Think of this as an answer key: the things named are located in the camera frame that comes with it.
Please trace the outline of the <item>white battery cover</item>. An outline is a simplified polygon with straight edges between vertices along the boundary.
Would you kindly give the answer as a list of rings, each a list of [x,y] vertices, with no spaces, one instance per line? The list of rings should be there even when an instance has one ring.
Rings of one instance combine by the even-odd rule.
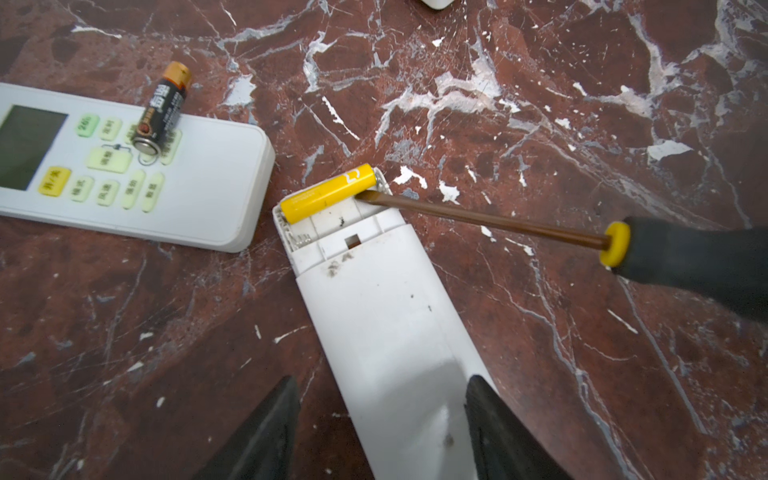
[[[441,11],[452,5],[454,0],[421,0],[432,10]]]

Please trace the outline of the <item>white remote control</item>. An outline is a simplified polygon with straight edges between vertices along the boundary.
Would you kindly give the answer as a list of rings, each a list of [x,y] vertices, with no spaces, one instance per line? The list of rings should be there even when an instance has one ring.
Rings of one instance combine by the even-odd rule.
[[[355,196],[293,225],[281,200],[273,219],[368,463],[473,479],[465,392],[487,368],[413,226]]]

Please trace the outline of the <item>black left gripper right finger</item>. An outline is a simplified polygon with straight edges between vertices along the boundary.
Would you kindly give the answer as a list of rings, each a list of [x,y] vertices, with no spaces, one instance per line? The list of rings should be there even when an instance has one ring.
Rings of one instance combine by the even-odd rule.
[[[478,478],[571,479],[480,375],[468,381],[465,412]]]

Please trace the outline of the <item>black yellow screwdriver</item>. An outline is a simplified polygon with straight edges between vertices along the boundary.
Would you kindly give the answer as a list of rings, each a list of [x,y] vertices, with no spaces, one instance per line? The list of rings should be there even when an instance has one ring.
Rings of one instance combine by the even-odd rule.
[[[603,234],[436,205],[373,190],[359,201],[488,228],[547,238],[599,252],[614,274],[641,284],[686,290],[748,320],[767,322],[767,229],[714,231],[627,217]]]

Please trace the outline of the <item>black orange AA battery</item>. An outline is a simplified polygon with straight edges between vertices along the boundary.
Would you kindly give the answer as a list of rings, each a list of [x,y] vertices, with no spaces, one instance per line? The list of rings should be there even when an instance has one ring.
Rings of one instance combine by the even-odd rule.
[[[141,153],[157,156],[177,123],[188,95],[190,69],[172,61],[156,85],[132,134],[132,144]]]

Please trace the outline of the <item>white air conditioner remote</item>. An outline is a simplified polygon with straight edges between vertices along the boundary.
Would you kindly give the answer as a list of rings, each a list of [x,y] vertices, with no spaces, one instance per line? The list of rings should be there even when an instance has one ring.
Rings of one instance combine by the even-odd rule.
[[[130,142],[141,108],[5,84],[4,216],[236,253],[275,152],[258,127],[182,115],[160,154]]]

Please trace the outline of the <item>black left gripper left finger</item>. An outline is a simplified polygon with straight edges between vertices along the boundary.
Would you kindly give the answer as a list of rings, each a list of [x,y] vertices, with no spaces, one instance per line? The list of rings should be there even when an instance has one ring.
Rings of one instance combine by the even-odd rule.
[[[283,377],[196,479],[286,479],[300,411],[294,377]]]

